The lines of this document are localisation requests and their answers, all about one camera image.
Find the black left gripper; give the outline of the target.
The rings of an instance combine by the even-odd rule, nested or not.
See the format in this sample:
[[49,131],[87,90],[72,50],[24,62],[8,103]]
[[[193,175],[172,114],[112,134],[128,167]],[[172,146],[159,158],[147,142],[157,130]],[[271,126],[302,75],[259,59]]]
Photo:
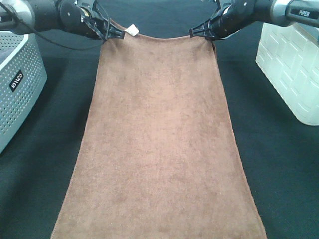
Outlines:
[[61,0],[59,17],[66,32],[95,40],[124,39],[125,31],[109,23],[96,0]]

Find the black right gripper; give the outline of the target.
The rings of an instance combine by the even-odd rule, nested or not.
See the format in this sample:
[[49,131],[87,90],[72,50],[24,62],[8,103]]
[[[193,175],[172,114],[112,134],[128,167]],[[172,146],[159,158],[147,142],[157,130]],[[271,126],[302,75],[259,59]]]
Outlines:
[[215,0],[217,10],[209,21],[189,30],[190,37],[221,40],[255,22],[255,0]]

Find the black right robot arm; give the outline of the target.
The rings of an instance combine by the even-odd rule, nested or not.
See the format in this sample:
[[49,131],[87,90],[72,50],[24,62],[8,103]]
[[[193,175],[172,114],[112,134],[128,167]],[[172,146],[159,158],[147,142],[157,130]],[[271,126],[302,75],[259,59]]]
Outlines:
[[317,0],[216,0],[217,9],[204,23],[189,30],[190,37],[223,40],[259,21],[281,27],[294,22],[319,26]]

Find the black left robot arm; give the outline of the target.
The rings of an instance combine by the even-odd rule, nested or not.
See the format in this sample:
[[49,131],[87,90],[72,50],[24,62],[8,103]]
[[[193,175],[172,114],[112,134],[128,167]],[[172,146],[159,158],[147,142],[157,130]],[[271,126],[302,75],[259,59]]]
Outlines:
[[0,29],[19,35],[58,29],[102,41],[125,36],[96,0],[2,0]]

